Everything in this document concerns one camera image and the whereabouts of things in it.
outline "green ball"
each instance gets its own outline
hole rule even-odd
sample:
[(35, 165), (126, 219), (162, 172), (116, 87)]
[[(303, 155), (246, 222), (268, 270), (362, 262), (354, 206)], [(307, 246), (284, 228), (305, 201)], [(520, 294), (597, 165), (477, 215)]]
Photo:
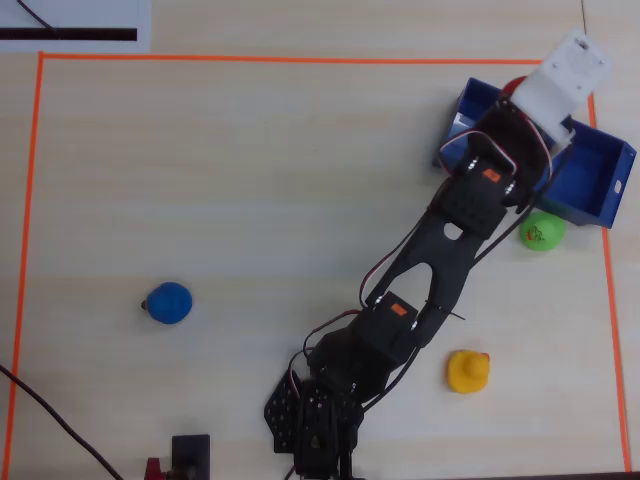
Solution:
[(520, 238), (527, 248), (539, 252), (554, 249), (564, 237), (564, 220), (546, 212), (529, 215), (520, 226)]

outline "blue box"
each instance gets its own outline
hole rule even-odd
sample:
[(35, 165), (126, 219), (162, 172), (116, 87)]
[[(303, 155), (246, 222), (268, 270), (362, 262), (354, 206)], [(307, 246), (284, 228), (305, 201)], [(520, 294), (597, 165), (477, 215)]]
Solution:
[[(472, 127), (498, 100), (500, 89), (470, 78), (460, 95), (456, 112), (445, 139)], [(575, 225), (600, 225), (611, 228), (631, 173), (636, 151), (626, 142), (580, 122), (574, 149), (537, 207)], [(467, 148), (466, 137), (447, 146), (441, 159), (451, 169)], [(554, 167), (560, 159), (553, 159)], [(434, 165), (440, 166), (437, 157)]]

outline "orange tape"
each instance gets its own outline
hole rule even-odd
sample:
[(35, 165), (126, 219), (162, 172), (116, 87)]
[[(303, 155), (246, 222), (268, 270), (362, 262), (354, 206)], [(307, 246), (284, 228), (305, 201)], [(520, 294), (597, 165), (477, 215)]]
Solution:
[[(593, 95), (589, 97), (589, 122), (596, 128), (596, 106)], [(616, 371), (616, 390), (618, 395), (618, 420), (620, 421), (620, 442), (624, 471), (631, 472), (631, 453), (629, 435), (627, 433), (627, 406), (624, 393), (624, 376), (622, 373), (622, 355), (620, 353), (620, 331), (618, 330), (618, 311), (616, 308), (616, 291), (613, 284), (613, 266), (611, 263), (611, 246), (609, 230), (602, 227), (602, 249), (604, 250), (604, 267), (607, 272), (607, 291), (609, 294), (609, 313), (611, 316), (611, 337), (613, 341), (613, 364)]]
[[(31, 201), (33, 193), (33, 175), (35, 169), (36, 144), (38, 138), (38, 119), (40, 116), (40, 98), (42, 92), (42, 75), (45, 59), (57, 60), (164, 60), (164, 61), (196, 61), (196, 62), (247, 62), (247, 63), (310, 63), (310, 64), (343, 64), (343, 65), (538, 65), (540, 60), (534, 59), (490, 59), (490, 58), (314, 58), (314, 57), (260, 57), (237, 55), (101, 55), (81, 53), (38, 53), (38, 69), (36, 73), (36, 87), (33, 102), (33, 117), (31, 119), (31, 142), (29, 147), (29, 165), (27, 170), (27, 186), (24, 205), (24, 220), (22, 225), (22, 252), (20, 256), (20, 278), (18, 288), (18, 305), (16, 311), (16, 327), (13, 344), (12, 372), (18, 374), (20, 363), (20, 344), (22, 338), (22, 323), (24, 313), (24, 297), (27, 278), (27, 260), (29, 256), (29, 230), (31, 223)], [(593, 127), (596, 126), (596, 115), (593, 95), (589, 98), (589, 119)], [(609, 309), (611, 313), (611, 333), (613, 338), (613, 353), (616, 373), (616, 387), (618, 395), (618, 414), (620, 420), (620, 437), (625, 471), (631, 471), (631, 456), (629, 453), (629, 439), (627, 434), (626, 406), (624, 395), (624, 379), (622, 376), (622, 360), (620, 355), (620, 336), (618, 332), (618, 318), (616, 311), (615, 290), (613, 286), (613, 269), (609, 235), (606, 228), (602, 229), (602, 243), (604, 249), (605, 268), (607, 273), (607, 287), (609, 295)], [(9, 480), (9, 466), (11, 461), (11, 443), (13, 439), (13, 425), (16, 407), (16, 385), (11, 383), (9, 390), (9, 409), (7, 414), (7, 429), (4, 446), (4, 462), (2, 465), (2, 480)]]
[[(31, 225), (31, 198), (33, 192), (33, 172), (36, 160), (36, 143), (38, 139), (38, 118), (40, 116), (40, 95), (42, 92), (42, 70), (44, 55), (38, 52), (38, 70), (36, 72), (36, 91), (33, 100), (33, 116), (31, 117), (31, 143), (29, 145), (29, 166), (27, 169), (27, 188), (24, 199), (24, 219), (22, 222), (22, 253), (20, 254), (20, 280), (18, 286), (18, 307), (16, 310), (16, 330), (13, 338), (13, 364), (11, 373), (18, 375), (20, 363), (20, 340), (22, 338), (22, 314), (24, 312), (24, 292), (27, 284), (27, 259), (29, 257), (29, 227)], [(4, 443), (4, 461), (2, 463), (2, 480), (9, 480), (9, 462), (11, 460), (11, 441), (13, 439), (13, 421), (16, 409), (16, 384), (11, 382), (9, 389), (9, 410), (7, 413), (7, 431)]]
[(322, 57), (260, 57), (251, 55), (151, 55), (45, 53), (56, 60), (169, 60), (190, 62), (247, 63), (316, 63), (342, 65), (538, 65), (540, 60), (510, 58), (322, 58)]

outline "yellow object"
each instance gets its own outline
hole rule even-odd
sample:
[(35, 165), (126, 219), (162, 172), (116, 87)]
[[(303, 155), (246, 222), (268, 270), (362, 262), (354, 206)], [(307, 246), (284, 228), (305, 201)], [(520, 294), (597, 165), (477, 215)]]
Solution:
[(489, 381), (489, 354), (460, 350), (451, 355), (447, 381), (454, 392), (473, 393), (482, 390)]

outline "black stripe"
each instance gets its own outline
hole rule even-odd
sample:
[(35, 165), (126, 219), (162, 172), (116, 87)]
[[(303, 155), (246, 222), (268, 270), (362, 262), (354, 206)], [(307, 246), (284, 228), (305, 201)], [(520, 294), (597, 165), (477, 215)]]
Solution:
[(135, 42), (136, 28), (0, 28), (0, 40), (100, 40)]

